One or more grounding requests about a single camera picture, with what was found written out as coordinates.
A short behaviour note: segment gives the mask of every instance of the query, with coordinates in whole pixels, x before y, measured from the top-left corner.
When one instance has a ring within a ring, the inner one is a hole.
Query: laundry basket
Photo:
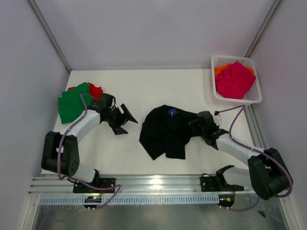
[[[249,91],[245,94],[245,96],[242,99],[225,98],[216,91],[214,68],[218,66],[230,64],[230,63],[235,63],[236,61],[240,62],[245,67],[252,68],[254,70],[254,75],[256,76],[256,80],[254,84],[252,85],[252,87],[249,89]],[[228,102],[236,102],[240,104],[252,104],[252,103],[259,103],[262,101],[259,80],[258,80],[255,64],[252,59],[247,58],[247,57],[214,55],[211,58],[211,66],[212,66],[213,93],[217,99],[228,101]]]

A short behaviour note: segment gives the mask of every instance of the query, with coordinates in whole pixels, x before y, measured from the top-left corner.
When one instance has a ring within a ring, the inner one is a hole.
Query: wall
[[[14,230],[40,173],[68,73],[25,0],[0,2],[0,229]]]
[[[244,56],[273,0],[36,0],[73,70],[200,68]]]
[[[291,199],[300,221],[307,219],[306,9],[306,0],[284,1],[252,56],[263,96],[254,108],[268,144],[280,151],[294,179]]]

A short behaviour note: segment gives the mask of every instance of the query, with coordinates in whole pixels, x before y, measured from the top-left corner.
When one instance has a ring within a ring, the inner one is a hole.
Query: green cloth
[[[73,122],[84,111],[80,94],[90,94],[89,84],[84,82],[75,89],[62,92],[62,97],[58,98],[59,116],[63,124]],[[84,96],[87,106],[94,104],[90,96]]]

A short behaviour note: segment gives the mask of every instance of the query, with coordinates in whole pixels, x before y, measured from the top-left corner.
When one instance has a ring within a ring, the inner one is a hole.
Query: table top
[[[230,164],[247,168],[229,154],[207,146],[200,137],[191,138],[186,145],[185,160],[169,159],[163,154],[153,161],[139,142],[147,114],[161,105],[194,113],[214,113],[235,106],[214,98],[210,69],[78,70],[71,72],[67,88],[83,82],[101,86],[105,93],[116,97],[117,106],[124,103],[139,122],[128,122],[123,128],[129,134],[120,136],[115,136],[103,122],[80,141],[80,162],[99,170],[100,174],[202,174],[215,173]],[[220,128],[229,130],[238,111],[221,114]],[[58,116],[54,131],[67,126]],[[238,118],[233,134],[252,144],[244,114]]]

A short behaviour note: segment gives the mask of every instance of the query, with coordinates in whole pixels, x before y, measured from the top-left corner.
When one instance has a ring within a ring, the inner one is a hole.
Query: folded black shirt
[[[153,160],[163,153],[168,158],[185,159],[185,145],[193,137],[189,122],[195,119],[195,113],[172,106],[155,108],[142,125],[140,143]]]

